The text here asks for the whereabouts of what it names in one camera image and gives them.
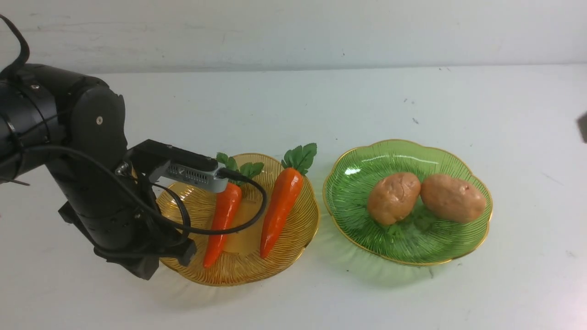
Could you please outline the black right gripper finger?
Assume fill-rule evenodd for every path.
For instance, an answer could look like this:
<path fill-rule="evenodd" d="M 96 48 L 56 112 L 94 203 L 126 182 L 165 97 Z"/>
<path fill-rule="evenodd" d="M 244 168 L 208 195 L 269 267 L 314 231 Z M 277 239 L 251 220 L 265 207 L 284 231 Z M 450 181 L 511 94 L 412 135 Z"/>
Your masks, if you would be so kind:
<path fill-rule="evenodd" d="M 581 135 L 581 139 L 584 143 L 587 143 L 587 113 L 583 113 L 577 120 L 576 124 L 578 126 L 579 133 Z"/>

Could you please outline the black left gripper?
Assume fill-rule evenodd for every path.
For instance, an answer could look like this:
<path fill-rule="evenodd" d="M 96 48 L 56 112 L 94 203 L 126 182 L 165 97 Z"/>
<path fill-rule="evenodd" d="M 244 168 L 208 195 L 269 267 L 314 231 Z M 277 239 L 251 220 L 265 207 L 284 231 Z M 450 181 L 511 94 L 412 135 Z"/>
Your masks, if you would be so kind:
<path fill-rule="evenodd" d="M 94 245 L 94 252 L 119 262 L 132 275 L 150 280 L 159 259 L 188 267 L 197 253 L 193 240 L 182 242 L 172 227 L 159 226 L 114 183 L 60 183 L 67 202 L 59 214 Z"/>

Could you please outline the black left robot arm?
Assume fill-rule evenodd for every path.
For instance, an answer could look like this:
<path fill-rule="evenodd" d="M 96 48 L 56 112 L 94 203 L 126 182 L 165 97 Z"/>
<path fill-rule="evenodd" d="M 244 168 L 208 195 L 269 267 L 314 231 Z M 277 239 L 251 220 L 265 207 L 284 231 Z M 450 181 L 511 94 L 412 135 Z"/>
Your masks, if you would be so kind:
<path fill-rule="evenodd" d="M 153 184 L 171 158 L 146 140 L 128 148 L 125 103 L 99 78 L 27 64 L 1 80 L 1 182 L 47 167 L 66 197 L 60 216 L 94 253 L 143 280 L 162 258 L 187 266 L 196 244 L 159 220 Z"/>

